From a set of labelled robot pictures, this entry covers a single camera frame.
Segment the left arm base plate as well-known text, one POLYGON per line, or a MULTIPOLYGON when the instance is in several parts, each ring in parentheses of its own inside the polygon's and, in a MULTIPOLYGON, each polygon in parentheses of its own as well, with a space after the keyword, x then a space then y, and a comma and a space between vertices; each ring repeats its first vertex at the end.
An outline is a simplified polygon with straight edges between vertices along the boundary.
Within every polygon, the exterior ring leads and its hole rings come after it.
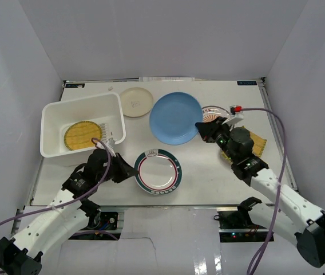
POLYGON ((116 230, 118 225, 118 212, 100 212, 89 218, 88 230, 116 230))

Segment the round yellow bamboo plate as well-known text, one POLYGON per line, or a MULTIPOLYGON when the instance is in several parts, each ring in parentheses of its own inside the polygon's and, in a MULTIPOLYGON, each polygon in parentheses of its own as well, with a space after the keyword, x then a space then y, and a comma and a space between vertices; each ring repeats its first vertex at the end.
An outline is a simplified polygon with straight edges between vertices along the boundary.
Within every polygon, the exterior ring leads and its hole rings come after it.
POLYGON ((102 128, 92 121, 79 121, 71 125, 64 134, 64 144, 74 151, 89 148, 93 145, 92 138, 102 138, 102 128))

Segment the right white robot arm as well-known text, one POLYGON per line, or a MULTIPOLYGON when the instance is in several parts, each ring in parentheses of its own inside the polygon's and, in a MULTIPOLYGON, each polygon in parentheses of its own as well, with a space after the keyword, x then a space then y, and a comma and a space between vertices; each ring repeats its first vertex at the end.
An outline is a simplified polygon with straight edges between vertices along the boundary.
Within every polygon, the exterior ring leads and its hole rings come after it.
POLYGON ((202 140, 216 143, 232 162, 236 177, 249 187, 279 204, 274 232, 292 243, 311 266, 325 264, 325 210, 312 204, 288 185, 279 183, 268 164, 252 152, 254 145, 249 130, 233 128, 227 119, 195 124, 202 140))

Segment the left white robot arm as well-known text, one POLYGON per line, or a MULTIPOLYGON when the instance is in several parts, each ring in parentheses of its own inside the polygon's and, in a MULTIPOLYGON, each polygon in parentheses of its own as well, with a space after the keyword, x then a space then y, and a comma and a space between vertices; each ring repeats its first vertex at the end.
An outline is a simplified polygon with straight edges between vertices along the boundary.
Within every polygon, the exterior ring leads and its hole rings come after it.
POLYGON ((0 240, 0 269, 6 274, 39 274, 41 260, 84 228, 100 223, 99 205, 89 197, 99 183, 120 183, 138 171, 120 154, 96 149, 86 163, 77 166, 63 183, 49 205, 50 210, 38 215, 11 239, 0 240))

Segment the orange sunburst patterned plate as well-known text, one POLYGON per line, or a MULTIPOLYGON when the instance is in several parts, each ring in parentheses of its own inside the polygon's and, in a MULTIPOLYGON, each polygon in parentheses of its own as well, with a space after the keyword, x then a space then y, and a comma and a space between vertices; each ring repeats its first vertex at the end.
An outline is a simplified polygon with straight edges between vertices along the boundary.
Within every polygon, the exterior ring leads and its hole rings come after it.
POLYGON ((226 109, 215 105, 207 105, 202 107, 202 112, 204 123, 214 121, 217 117, 230 117, 230 113, 226 109))

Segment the rectangular yellow bamboo tray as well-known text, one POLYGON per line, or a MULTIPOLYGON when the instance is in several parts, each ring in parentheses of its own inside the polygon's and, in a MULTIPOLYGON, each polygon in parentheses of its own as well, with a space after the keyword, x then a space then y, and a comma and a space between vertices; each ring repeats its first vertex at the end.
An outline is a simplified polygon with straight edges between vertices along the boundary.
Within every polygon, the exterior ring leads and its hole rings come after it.
MULTIPOLYGON (((252 148, 252 152, 254 155, 258 156, 261 158, 265 146, 267 144, 267 140, 263 139, 262 137, 260 137, 259 135, 253 133, 253 132, 249 132, 250 133, 250 138, 253 140, 254 145, 252 148)), ((228 164, 232 164, 232 161, 230 160, 230 158, 222 151, 221 152, 221 157, 228 163, 228 164)))

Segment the green red rimmed white plate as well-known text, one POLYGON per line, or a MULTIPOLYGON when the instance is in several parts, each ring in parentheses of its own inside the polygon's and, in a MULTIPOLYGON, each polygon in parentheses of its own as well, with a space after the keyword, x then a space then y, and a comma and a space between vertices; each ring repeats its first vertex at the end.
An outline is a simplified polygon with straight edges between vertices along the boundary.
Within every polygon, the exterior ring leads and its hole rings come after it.
POLYGON ((183 172, 178 159, 163 149, 141 153, 134 163, 135 180, 139 187, 152 195, 174 192, 182 181, 183 172))

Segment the blue plate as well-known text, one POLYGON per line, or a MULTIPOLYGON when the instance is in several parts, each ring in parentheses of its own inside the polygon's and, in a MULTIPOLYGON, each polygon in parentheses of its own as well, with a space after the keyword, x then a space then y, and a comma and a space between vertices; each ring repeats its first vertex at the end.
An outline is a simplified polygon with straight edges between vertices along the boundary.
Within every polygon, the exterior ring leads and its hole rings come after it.
POLYGON ((149 126, 160 142, 177 146, 192 140, 198 133, 195 126, 203 120, 200 103, 184 92, 169 93, 153 106, 149 126))

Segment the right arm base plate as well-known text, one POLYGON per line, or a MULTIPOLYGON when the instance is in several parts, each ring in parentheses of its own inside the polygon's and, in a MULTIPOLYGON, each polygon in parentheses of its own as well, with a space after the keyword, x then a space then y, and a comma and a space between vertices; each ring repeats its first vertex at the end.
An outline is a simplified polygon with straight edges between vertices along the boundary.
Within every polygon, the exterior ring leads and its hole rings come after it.
POLYGON ((218 211, 213 219, 219 223, 221 243, 264 242, 268 234, 265 227, 245 220, 237 210, 218 211))

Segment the cream bear plate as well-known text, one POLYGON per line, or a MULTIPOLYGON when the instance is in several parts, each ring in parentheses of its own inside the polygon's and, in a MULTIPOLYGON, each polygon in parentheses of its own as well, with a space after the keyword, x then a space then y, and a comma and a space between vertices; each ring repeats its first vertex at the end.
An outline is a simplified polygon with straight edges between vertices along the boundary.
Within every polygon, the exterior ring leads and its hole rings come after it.
POLYGON ((120 93, 124 116, 141 117, 150 112, 154 105, 153 95, 145 88, 128 88, 120 93))

